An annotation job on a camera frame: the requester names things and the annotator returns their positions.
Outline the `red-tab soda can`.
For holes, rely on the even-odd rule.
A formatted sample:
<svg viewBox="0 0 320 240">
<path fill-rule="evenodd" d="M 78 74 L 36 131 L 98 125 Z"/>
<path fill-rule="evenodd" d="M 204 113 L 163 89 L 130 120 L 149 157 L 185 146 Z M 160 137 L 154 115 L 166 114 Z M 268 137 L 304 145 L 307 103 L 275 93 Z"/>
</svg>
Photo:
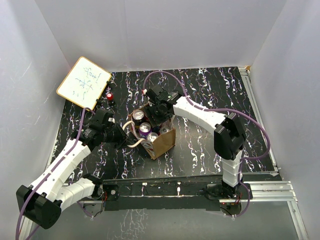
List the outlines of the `red-tab soda can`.
<svg viewBox="0 0 320 240">
<path fill-rule="evenodd" d="M 170 128 L 170 127 L 168 127 L 168 126 L 163 126 L 163 127 L 160 128 L 159 134 L 160 134 L 160 135 L 163 135 L 163 134 L 168 133 L 169 131 L 171 131 L 171 128 Z"/>
</svg>

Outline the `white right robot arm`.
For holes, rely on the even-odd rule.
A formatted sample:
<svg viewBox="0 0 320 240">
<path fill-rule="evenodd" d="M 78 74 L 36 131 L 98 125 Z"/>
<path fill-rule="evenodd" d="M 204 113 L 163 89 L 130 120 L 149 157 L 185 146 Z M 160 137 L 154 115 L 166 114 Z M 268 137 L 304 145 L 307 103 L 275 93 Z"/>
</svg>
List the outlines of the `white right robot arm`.
<svg viewBox="0 0 320 240">
<path fill-rule="evenodd" d="M 241 157 L 246 140 L 245 131 L 235 113 L 225 115 L 192 101 L 179 91 L 168 92 L 155 85 L 143 90 L 148 98 L 145 113 L 153 126 L 164 123 L 173 116 L 194 122 L 213 136 L 213 148 L 221 157 L 222 181 L 207 187 L 206 195 L 213 198 L 233 199 L 241 192 Z"/>
</svg>

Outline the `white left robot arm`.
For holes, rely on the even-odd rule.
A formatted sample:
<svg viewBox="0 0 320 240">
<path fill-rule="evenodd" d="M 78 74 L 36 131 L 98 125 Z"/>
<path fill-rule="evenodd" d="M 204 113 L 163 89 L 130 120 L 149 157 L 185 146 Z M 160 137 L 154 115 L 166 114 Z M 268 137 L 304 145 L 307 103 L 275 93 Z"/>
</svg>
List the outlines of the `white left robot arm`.
<svg viewBox="0 0 320 240">
<path fill-rule="evenodd" d="M 49 167 L 29 186 L 18 188 L 19 222 L 26 217 L 43 229 L 49 229 L 66 208 L 83 198 L 97 200 L 103 195 L 101 180 L 89 173 L 69 186 L 64 184 L 96 147 L 112 143 L 119 148 L 126 143 L 127 136 L 114 115 L 114 112 L 101 108 L 87 123 L 80 122 Z"/>
</svg>

